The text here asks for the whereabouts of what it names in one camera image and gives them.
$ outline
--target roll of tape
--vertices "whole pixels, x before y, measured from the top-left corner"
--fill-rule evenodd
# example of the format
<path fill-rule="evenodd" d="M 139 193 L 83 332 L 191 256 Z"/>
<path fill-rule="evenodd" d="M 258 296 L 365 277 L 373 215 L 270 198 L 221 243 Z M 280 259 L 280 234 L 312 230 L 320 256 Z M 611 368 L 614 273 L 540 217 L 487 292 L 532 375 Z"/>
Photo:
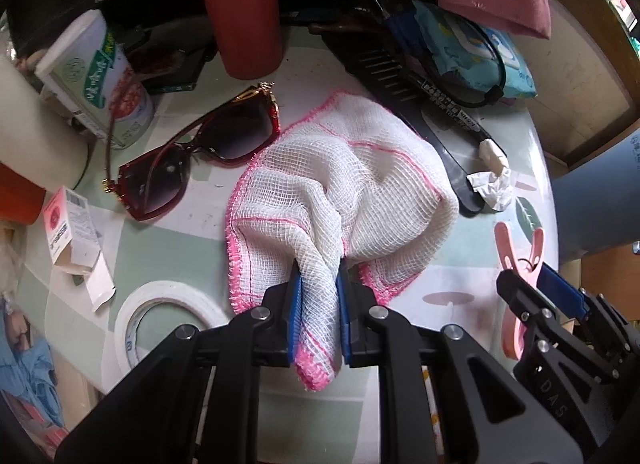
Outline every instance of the roll of tape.
<path fill-rule="evenodd" d="M 138 287 L 120 307 L 113 333 L 118 366 L 124 375 L 139 362 L 136 333 L 140 322 L 147 312 L 161 303 L 171 303 L 188 310 L 208 329 L 226 325 L 229 321 L 209 296 L 185 283 L 150 281 Z"/>

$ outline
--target crumpled tissue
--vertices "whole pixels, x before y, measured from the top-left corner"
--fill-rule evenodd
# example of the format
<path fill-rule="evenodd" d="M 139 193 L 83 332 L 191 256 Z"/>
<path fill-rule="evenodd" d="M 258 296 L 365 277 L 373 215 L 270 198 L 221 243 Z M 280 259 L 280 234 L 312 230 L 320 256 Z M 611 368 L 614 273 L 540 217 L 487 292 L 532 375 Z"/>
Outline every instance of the crumpled tissue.
<path fill-rule="evenodd" d="M 504 211 L 513 200 L 517 173 L 504 168 L 500 175 L 492 171 L 481 171 L 466 176 L 476 193 L 495 211 Z"/>

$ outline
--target table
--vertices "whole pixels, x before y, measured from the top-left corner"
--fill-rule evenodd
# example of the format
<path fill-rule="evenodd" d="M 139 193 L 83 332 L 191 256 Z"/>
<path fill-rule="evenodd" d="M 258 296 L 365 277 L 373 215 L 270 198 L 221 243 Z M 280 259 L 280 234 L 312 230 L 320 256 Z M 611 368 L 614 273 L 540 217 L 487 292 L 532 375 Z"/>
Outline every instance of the table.
<path fill-rule="evenodd" d="M 321 39 L 292 29 L 285 58 L 274 81 L 284 127 L 300 120 L 339 88 L 367 95 L 348 75 Z M 220 57 L 207 63 L 193 92 L 165 95 L 156 119 L 131 147 L 115 152 L 113 166 L 158 147 L 196 117 L 235 96 L 247 82 L 226 75 Z M 498 257 L 493 229 L 511 224 L 516 249 L 528 256 L 532 224 L 546 229 L 545 260 L 558 264 L 558 234 L 549 177 L 529 113 L 522 101 L 497 104 L 475 112 L 482 125 L 506 151 L 518 173 L 516 202 L 501 213 L 460 216 L 452 234 L 429 267 L 390 306 L 414 324 L 440 329 L 462 325 L 503 364 L 500 323 L 504 304 L 495 291 Z M 471 142 L 432 122 L 434 129 L 468 173 L 482 171 Z M 231 314 L 226 299 L 227 259 L 223 217 L 226 202 L 244 167 L 233 169 L 193 161 L 183 200 L 153 223 L 126 215 L 113 194 L 102 192 L 104 146 L 94 152 L 78 186 L 86 196 L 103 251 L 114 277 L 116 294 L 97 313 L 91 311 L 84 284 L 52 269 L 42 217 L 28 227 L 24 272 L 17 303 L 49 343 L 98 389 L 108 392 L 121 378 L 116 362 L 113 326 L 125 298 L 144 283 L 169 279 L 209 294 Z M 197 323 L 173 306 L 155 307 L 138 330 L 138 346 L 149 351 L 175 326 Z M 306 392 L 293 369 L 262 371 L 258 457 L 273 463 L 367 463 L 378 455 L 377 372 L 343 367 L 322 392 Z"/>

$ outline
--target blue plastic package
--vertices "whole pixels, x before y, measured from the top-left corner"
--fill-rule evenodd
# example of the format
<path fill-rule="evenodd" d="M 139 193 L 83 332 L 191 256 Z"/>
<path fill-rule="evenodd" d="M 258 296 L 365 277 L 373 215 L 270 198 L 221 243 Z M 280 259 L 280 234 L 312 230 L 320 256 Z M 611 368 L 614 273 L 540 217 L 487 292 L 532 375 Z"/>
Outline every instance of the blue plastic package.
<path fill-rule="evenodd" d="M 453 73 L 463 84 L 480 92 L 488 91 L 500 80 L 495 55 L 484 38 L 464 18 L 435 5 L 414 1 L 415 18 L 433 54 L 441 76 Z M 508 34 L 480 25 L 504 61 L 504 97 L 536 97 L 536 86 L 529 67 Z"/>

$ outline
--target food container with label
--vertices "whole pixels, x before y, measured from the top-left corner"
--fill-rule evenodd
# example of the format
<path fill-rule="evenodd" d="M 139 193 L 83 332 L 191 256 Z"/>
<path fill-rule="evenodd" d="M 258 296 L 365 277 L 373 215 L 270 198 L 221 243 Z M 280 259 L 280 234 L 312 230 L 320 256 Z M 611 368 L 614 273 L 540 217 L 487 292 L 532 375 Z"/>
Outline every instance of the food container with label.
<path fill-rule="evenodd" d="M 114 148 L 133 144 L 148 127 L 153 103 L 99 10 L 89 10 L 60 35 L 36 75 L 74 116 L 106 142 L 115 119 Z"/>

